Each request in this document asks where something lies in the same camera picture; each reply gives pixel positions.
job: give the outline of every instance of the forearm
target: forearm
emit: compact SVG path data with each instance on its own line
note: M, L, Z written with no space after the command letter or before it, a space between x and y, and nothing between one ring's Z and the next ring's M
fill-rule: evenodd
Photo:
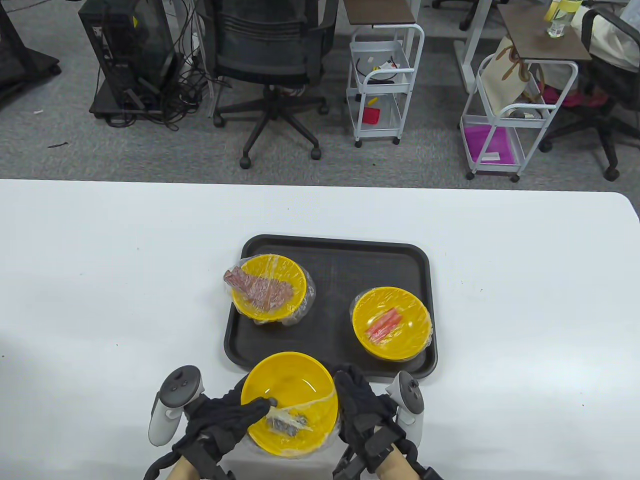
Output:
M166 480L200 480L200 474L185 457L180 457Z
M395 446L394 451L376 470L376 475L380 480L420 480L418 474Z

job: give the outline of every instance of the plastic-wrapped bowl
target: plastic-wrapped bowl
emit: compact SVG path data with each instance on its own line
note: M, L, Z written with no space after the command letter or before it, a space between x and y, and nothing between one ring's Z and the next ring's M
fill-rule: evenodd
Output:
M373 342L367 331L393 308L401 315L400 323L387 338ZM421 300L397 287L378 287L358 295L351 306L351 324L365 350L393 362L417 356L431 343L433 333L431 316Z
M249 275L287 282L293 287L294 294L293 298L282 307L265 312L256 308L241 291L233 289L231 295L240 313L258 323L299 320L306 313L308 297L312 296L308 295L308 290L313 284L308 281L304 269L293 260L282 255L267 253L247 259L241 268Z
M275 431L268 418L250 426L249 437L267 453L286 458L306 456L324 446L336 429L338 397L333 378L311 356L281 352L257 364L246 378L240 402L246 404L258 397L275 398L279 410L293 417L304 415L307 423L295 436Z

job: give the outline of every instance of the gray carpet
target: gray carpet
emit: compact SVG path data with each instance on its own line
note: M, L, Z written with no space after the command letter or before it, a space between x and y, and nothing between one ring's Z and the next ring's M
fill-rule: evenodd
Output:
M7 0L16 8L36 0ZM23 179L124 180L140 182L211 182L386 186L418 188L492 188L618 191L640 208L640 143L618 139L620 178L602 178L606 158L594 131L557 141L548 154L537 153L518 184L506 177L465 180L465 153L456 124L466 101L452 50L461 36L457 23L464 4L443 10L423 8L420 23L429 35L402 142L366 141L353 146L343 112L348 49L346 36L327 56L327 74L319 91L331 106L328 116L307 111L298 118L317 134L320 162L309 159L310 145L282 121L271 122L254 149L251 170L237 165L252 122L229 121L215 129L204 109L184 119L178 132L139 121L113 129L88 113L97 61L77 17L79 3L52 0L10 17L25 44L58 57L62 75L33 88L0 113L0 177ZM500 38L496 14L485 36ZM344 20L339 33L347 33ZM497 41L481 44L479 61ZM248 100L260 87L234 83L223 103ZM40 114L34 111L43 110ZM635 123L635 115L620 112ZM570 120L556 118L556 125ZM49 145L68 142L59 148Z

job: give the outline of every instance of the water bottle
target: water bottle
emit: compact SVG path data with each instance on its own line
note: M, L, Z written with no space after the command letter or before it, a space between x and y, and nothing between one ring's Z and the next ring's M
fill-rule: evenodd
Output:
M551 26L547 29L547 33L551 38L560 38L564 36L564 30L571 25L571 21L578 11L582 0L560 0L556 4L556 11L551 19Z

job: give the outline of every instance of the hand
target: hand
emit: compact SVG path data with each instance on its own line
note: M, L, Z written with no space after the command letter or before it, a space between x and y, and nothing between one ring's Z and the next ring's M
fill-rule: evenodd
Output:
M332 373L340 402L340 438L373 473L392 450L387 444L382 445L381 452L371 451L369 441L376 427L387 427L386 434L393 437L389 443L404 438L404 431L393 421L397 405L388 395L376 396L355 365L340 365L333 368Z
M187 405L185 410L189 423L184 437L173 445L171 452L149 467L144 480L154 480L160 470L172 466L181 456L193 464L201 478L209 478L211 469L222 456L230 452L245 436L247 429L271 408L264 398L240 405L245 380L246 377L222 398L205 398Z

